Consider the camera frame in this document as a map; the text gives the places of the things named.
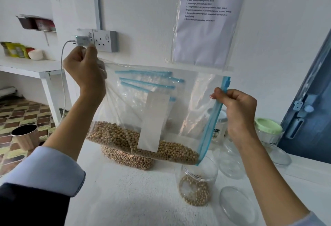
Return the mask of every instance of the person's left hand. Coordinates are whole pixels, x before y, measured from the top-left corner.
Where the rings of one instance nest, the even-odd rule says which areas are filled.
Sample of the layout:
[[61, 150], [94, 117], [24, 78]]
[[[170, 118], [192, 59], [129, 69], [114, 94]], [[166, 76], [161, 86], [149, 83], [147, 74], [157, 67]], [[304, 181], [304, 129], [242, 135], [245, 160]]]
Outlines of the person's left hand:
[[76, 47], [63, 61], [63, 67], [81, 88], [81, 95], [101, 102], [106, 94], [105, 66], [97, 58], [98, 51], [93, 44], [86, 49]]

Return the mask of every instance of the wall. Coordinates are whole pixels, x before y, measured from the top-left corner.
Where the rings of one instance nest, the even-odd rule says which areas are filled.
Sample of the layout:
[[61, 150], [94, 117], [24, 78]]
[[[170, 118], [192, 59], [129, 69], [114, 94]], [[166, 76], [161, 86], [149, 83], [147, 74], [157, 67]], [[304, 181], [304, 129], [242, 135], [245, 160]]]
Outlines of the wall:
[[[329, 0], [244, 0], [229, 55], [233, 72], [166, 63], [171, 58], [178, 0], [101, 0], [104, 28], [119, 33], [119, 63], [186, 68], [232, 76], [231, 87], [258, 100], [257, 116], [280, 122], [329, 29]], [[51, 0], [62, 43], [76, 28], [95, 28], [93, 0]], [[79, 90], [70, 77], [72, 101]]]
[[[44, 33], [38, 31], [25, 30], [22, 28], [19, 20], [15, 17], [18, 14], [37, 15], [45, 18], [53, 18], [50, 0], [0, 0], [0, 41], [10, 41], [22, 43], [26, 46], [43, 49], [48, 59], [60, 60], [62, 44], [59, 44], [55, 33]], [[46, 95], [43, 91], [39, 79], [0, 72], [0, 87], [15, 86], [19, 94], [25, 98], [47, 103]], [[59, 75], [52, 77], [52, 83], [58, 90], [58, 102], [63, 106], [63, 94], [61, 77]], [[68, 97], [66, 108], [71, 107]]]

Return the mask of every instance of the door frame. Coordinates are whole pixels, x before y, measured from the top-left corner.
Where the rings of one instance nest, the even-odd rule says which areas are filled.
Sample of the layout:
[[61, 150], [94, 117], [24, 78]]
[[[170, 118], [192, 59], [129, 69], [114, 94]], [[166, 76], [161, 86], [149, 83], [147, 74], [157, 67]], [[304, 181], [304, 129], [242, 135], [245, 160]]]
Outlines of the door frame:
[[319, 72], [319, 69], [321, 68], [323, 62], [325, 61], [325, 58], [329, 54], [331, 50], [331, 30], [329, 31], [328, 35], [326, 36], [326, 39], [320, 48], [320, 50], [317, 53], [317, 56], [315, 60], [313, 61], [312, 65], [310, 66], [310, 69], [304, 78], [304, 81], [302, 82], [298, 93], [296, 94], [291, 106], [289, 107], [287, 113], [285, 114], [281, 126], [283, 128], [283, 131], [286, 131], [289, 124], [291, 123], [293, 117], [296, 115], [298, 111], [295, 111], [293, 109], [295, 102], [302, 102], [304, 100], [304, 97], [311, 86], [313, 80], [315, 79], [317, 73]]

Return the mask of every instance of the blue door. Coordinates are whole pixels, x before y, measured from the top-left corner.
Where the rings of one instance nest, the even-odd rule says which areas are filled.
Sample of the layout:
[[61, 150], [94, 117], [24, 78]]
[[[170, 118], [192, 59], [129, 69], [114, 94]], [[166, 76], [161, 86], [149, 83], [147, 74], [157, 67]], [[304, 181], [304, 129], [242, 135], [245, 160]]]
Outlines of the blue door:
[[327, 163], [331, 163], [330, 33], [282, 121], [285, 133], [278, 145], [287, 153]]

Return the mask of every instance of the white table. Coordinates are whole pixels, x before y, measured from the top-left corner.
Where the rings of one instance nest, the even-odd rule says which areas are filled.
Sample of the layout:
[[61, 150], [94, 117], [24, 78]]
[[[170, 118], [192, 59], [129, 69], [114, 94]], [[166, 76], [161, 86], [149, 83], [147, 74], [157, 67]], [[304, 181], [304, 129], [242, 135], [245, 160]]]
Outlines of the white table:
[[41, 79], [55, 126], [58, 126], [61, 113], [50, 76], [64, 72], [63, 69], [61, 70], [60, 61], [33, 61], [26, 58], [0, 56], [0, 71]]
[[[291, 158], [285, 180], [310, 210], [331, 225], [331, 164], [293, 155]], [[256, 226], [265, 225], [247, 177], [233, 180], [219, 172], [213, 203], [193, 207], [178, 194], [174, 163], [157, 161], [150, 171], [135, 170], [110, 162], [102, 155], [100, 146], [88, 140], [77, 162], [86, 171], [86, 180], [70, 201], [66, 225], [234, 226], [217, 204], [224, 186], [244, 190], [258, 211]]]

